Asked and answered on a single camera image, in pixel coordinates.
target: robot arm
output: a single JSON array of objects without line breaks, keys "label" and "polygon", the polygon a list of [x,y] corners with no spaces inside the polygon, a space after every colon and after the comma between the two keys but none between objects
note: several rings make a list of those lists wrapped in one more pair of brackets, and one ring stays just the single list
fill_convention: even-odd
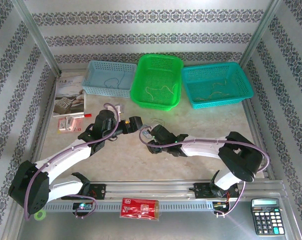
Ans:
[{"label": "robot arm", "polygon": [[[149,134],[153,140],[149,142],[152,145],[168,145],[182,141],[192,141],[201,138],[180,134],[175,136],[161,125],[155,126]],[[175,157],[205,156],[221,159],[226,165],[225,169],[218,170],[213,176],[210,184],[211,196],[222,197],[225,192],[234,184],[240,181],[253,182],[256,173],[260,167],[263,156],[251,148],[239,144],[219,143],[218,140],[227,140],[251,144],[244,136],[238,132],[230,132],[226,137],[212,139],[216,143],[191,142],[181,143],[170,147],[151,147],[148,150],[153,154],[167,152]]]},{"label": "robot arm", "polygon": [[[90,124],[86,130],[78,136],[72,144],[64,148],[55,155],[40,160],[36,163],[30,161],[23,162],[12,181],[8,194],[19,205],[24,206],[27,187],[33,175],[47,162],[63,152],[80,144],[74,151],[64,153],[57,157],[51,164],[40,172],[35,178],[30,194],[28,197],[28,213],[35,214],[47,202],[67,195],[87,195],[90,181],[80,173],[73,173],[66,178],[57,179],[57,177],[67,169],[78,162],[89,158],[98,152],[105,145],[105,140],[97,143],[86,145],[85,143],[102,139],[107,136],[116,126],[115,114],[111,110],[101,110],[95,118],[95,123]],[[116,138],[120,134],[130,134],[139,130],[142,126],[142,120],[138,116],[129,118],[129,121],[122,120],[119,122],[117,129],[109,139]]]}]

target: calculator button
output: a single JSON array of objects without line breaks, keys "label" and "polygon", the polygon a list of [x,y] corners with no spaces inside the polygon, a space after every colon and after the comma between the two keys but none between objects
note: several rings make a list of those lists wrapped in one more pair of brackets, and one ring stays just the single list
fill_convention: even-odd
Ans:
[{"label": "calculator button", "polygon": [[279,229],[277,227],[274,227],[273,232],[274,232],[274,234],[279,234]]}]

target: calculator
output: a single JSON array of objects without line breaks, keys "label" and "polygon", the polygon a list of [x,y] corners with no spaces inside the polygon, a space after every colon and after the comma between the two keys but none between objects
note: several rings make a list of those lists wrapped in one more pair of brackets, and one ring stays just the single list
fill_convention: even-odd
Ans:
[{"label": "calculator", "polygon": [[278,198],[255,198],[251,201],[255,232],[259,236],[285,235]]}]

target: red packet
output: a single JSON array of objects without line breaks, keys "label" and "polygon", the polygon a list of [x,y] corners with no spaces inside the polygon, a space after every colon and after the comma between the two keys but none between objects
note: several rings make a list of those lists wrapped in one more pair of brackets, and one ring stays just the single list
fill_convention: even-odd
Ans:
[{"label": "red packet", "polygon": [[159,201],[123,198],[120,218],[159,220]]}]

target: green tape roll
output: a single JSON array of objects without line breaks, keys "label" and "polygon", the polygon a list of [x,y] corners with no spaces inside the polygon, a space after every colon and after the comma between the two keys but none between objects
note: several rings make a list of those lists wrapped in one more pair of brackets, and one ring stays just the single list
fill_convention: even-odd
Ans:
[{"label": "green tape roll", "polygon": [[40,211],[34,214],[34,219],[37,221],[41,221],[45,219],[46,216],[47,216],[47,212],[41,209]]}]

